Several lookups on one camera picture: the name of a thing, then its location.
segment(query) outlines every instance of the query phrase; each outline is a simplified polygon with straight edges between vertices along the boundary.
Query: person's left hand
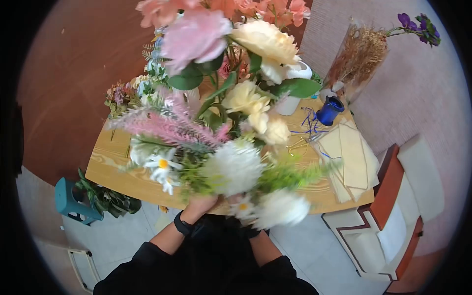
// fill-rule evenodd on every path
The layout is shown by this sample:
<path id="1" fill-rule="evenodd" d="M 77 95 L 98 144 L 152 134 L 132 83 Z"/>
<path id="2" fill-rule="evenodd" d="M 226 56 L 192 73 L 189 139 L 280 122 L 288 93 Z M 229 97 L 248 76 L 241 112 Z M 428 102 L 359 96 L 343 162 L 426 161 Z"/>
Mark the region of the person's left hand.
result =
<path id="1" fill-rule="evenodd" d="M 181 220 L 194 224 L 203 214 L 208 212 L 218 201 L 218 196 L 190 198 L 190 202 L 181 214 Z"/>

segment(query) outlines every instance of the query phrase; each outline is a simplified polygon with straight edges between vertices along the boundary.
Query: plastic stool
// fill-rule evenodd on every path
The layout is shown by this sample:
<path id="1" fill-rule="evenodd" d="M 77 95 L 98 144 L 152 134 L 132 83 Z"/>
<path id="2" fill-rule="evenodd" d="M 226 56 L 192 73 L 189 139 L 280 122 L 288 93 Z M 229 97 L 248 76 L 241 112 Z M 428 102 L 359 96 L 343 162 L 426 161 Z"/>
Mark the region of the plastic stool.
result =
<path id="1" fill-rule="evenodd" d="M 85 206 L 77 202 L 74 198 L 72 189 L 76 186 L 72 181 L 66 180 L 64 177 L 56 183 L 54 190 L 56 199 L 56 210 L 67 217 L 75 219 L 83 224 L 90 226 L 92 221 L 103 220 L 101 215 L 96 209 L 93 202 L 91 206 Z M 77 213 L 77 216 L 70 214 L 71 212 Z M 80 218 L 80 214 L 87 216 L 86 220 Z"/>

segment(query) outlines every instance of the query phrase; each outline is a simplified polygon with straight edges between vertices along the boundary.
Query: ribbon spool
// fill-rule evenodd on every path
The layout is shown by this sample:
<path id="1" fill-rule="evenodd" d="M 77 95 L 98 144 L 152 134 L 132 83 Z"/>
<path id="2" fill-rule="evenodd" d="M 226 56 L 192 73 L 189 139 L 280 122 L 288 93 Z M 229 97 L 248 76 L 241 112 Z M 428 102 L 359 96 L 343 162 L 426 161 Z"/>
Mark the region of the ribbon spool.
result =
<path id="1" fill-rule="evenodd" d="M 344 111 L 344 105 L 337 96 L 326 98 L 323 107 L 316 112 L 316 118 L 324 126 L 333 125 L 336 116 Z"/>

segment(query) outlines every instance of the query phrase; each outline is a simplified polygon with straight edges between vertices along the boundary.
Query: gold scissors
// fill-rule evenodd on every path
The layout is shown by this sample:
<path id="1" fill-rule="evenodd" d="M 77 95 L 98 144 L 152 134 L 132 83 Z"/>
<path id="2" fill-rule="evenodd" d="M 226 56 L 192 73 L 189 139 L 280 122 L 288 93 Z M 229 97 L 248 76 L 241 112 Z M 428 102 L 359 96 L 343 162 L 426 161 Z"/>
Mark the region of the gold scissors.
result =
<path id="1" fill-rule="evenodd" d="M 292 134 L 291 136 L 296 136 L 296 137 L 300 137 L 301 139 L 299 141 L 297 141 L 296 143 L 294 144 L 291 144 L 291 145 L 287 145 L 286 148 L 288 149 L 288 153 L 294 157 L 294 155 L 292 154 L 292 150 L 295 150 L 295 149 L 299 149 L 299 148 L 302 148 L 302 147 L 305 147 L 305 152 L 303 153 L 302 156 L 304 156 L 306 154 L 306 152 L 308 151 L 308 146 L 310 145 L 310 143 L 314 140 L 316 140 L 318 137 L 321 136 L 321 134 L 315 134 L 315 135 L 312 135 L 308 138 L 305 138 L 305 137 L 302 137 L 300 135 L 296 135 L 296 134 Z"/>

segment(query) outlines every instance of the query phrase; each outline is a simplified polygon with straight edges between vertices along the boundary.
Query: daisy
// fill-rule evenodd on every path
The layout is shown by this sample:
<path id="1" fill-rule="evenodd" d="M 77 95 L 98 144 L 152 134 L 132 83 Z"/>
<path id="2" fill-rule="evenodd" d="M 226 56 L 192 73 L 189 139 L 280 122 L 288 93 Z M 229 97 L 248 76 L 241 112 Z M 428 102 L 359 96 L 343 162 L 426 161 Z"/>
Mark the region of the daisy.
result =
<path id="1" fill-rule="evenodd" d="M 176 181 L 177 175 L 170 174 L 163 182 L 162 182 L 162 191 L 165 193 L 169 193 L 169 195 L 174 194 L 174 186 L 180 186 L 180 182 Z"/>
<path id="2" fill-rule="evenodd" d="M 182 169 L 183 166 L 181 164 L 173 162 L 176 150 L 176 148 L 172 148 L 167 151 L 167 154 L 160 153 L 159 155 L 152 155 L 148 158 L 148 162 L 146 162 L 143 167 L 151 168 L 152 174 L 149 177 L 150 179 L 162 184 L 167 180 L 169 173 L 174 169 Z"/>
<path id="3" fill-rule="evenodd" d="M 251 195 L 246 194 L 238 203 L 231 204 L 229 212 L 238 219 L 254 219 L 254 204 L 251 202 Z"/>

